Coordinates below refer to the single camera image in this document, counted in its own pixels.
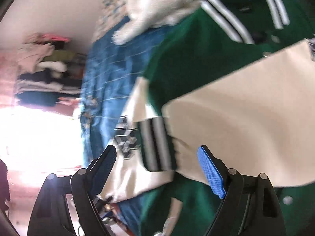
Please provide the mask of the pile of clothes on rack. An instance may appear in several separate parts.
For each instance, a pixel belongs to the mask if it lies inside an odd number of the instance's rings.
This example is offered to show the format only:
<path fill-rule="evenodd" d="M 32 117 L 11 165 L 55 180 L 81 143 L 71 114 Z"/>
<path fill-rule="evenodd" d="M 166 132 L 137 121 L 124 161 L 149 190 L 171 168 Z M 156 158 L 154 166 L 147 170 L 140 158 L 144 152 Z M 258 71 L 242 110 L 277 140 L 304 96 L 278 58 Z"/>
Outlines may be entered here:
<path fill-rule="evenodd" d="M 54 34 L 25 37 L 16 54 L 18 104 L 54 107 L 80 97 L 87 56 L 68 49 L 69 43 L 69 38 Z"/>

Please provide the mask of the green white varsity jacket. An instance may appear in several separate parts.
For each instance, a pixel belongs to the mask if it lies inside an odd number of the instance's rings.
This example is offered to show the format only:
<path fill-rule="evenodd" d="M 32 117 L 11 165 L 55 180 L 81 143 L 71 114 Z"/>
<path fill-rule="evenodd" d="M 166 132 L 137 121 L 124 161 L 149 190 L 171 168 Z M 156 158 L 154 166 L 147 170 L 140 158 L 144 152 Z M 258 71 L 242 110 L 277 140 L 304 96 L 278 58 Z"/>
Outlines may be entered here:
<path fill-rule="evenodd" d="M 204 235 L 223 197 L 207 146 L 267 175 L 287 235 L 314 235 L 314 20 L 297 0 L 202 0 L 137 78 L 102 197 L 142 196 L 134 235 Z"/>

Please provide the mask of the white fluffy pillow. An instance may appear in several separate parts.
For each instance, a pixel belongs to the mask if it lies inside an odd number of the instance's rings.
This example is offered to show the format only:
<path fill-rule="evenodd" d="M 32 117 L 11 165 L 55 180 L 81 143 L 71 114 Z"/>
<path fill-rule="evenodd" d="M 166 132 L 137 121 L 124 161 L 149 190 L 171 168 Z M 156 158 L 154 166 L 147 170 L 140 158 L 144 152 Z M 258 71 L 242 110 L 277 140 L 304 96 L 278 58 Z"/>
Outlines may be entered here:
<path fill-rule="evenodd" d="M 193 13 L 201 0 L 126 0 L 129 22 L 114 32 L 113 43 L 123 45 L 149 28 L 174 26 Z"/>

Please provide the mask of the plaid checkered blanket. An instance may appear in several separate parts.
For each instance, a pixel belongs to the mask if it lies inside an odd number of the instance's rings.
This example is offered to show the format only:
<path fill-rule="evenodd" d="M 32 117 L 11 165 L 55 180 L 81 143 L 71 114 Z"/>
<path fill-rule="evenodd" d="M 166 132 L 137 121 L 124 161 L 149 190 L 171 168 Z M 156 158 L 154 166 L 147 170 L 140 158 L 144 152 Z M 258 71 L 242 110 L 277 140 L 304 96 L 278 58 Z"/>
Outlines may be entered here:
<path fill-rule="evenodd" d="M 101 39 L 109 30 L 115 27 L 127 15 L 127 0 L 103 0 L 101 13 L 95 23 L 92 42 Z"/>

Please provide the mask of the blue striped bed sheet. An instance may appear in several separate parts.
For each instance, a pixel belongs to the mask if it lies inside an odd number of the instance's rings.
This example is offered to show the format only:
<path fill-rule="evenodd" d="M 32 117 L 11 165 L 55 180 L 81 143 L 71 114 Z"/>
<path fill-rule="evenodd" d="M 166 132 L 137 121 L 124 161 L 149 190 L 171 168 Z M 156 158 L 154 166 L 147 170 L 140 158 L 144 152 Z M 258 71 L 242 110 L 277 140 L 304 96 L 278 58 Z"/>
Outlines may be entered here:
<path fill-rule="evenodd" d="M 148 98 L 160 111 L 168 101 L 297 40 L 297 18 L 303 14 L 297 0 L 220 1 L 262 38 L 255 44 L 234 42 L 218 24 L 225 16 L 198 9 L 177 27 L 149 30 L 122 46 L 112 43 L 110 30 L 88 55 L 80 117 L 84 162 L 98 158 L 107 144 L 114 144 L 117 152 L 107 181 L 97 177 L 92 194 L 111 198 L 136 235 L 160 228 L 173 197 L 184 203 L 173 234 L 204 235 L 220 202 L 202 182 L 143 167 L 138 131 L 123 114 L 136 81 L 149 81 Z"/>

